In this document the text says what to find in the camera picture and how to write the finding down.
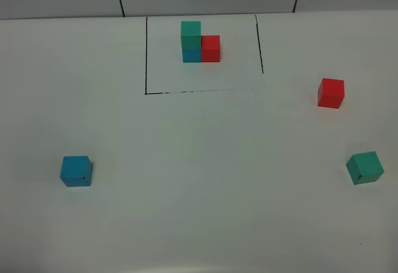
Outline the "blue template block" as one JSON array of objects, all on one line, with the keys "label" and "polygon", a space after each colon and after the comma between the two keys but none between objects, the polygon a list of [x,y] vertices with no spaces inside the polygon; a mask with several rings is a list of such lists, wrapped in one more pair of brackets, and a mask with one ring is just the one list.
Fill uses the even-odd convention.
[{"label": "blue template block", "polygon": [[201,49],[182,50],[183,63],[201,63]]}]

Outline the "red template block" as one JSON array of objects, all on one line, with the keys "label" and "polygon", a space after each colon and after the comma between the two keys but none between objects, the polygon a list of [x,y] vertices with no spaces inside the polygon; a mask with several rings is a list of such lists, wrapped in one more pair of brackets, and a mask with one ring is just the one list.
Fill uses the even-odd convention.
[{"label": "red template block", "polygon": [[220,62],[221,43],[219,35],[201,36],[201,61]]}]

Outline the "green template block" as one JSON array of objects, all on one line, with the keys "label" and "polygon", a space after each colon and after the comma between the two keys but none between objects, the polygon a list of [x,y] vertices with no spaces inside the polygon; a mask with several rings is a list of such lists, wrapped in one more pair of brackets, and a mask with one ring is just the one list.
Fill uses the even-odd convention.
[{"label": "green template block", "polygon": [[180,27],[182,50],[201,49],[201,22],[182,21]]}]

